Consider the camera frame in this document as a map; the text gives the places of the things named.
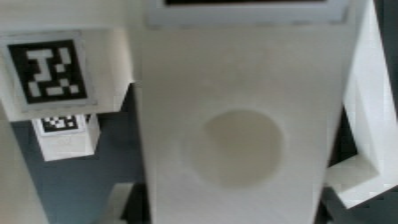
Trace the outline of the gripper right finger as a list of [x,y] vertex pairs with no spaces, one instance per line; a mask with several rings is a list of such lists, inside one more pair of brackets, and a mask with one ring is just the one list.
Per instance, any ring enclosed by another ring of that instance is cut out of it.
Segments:
[[317,224],[331,224],[333,218],[328,211],[326,203],[319,204],[319,210],[317,210]]

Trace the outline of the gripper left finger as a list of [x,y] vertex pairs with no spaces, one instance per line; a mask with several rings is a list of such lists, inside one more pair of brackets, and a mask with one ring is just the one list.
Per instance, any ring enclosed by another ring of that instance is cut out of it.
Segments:
[[152,224],[148,188],[144,183],[134,185],[121,219],[129,224]]

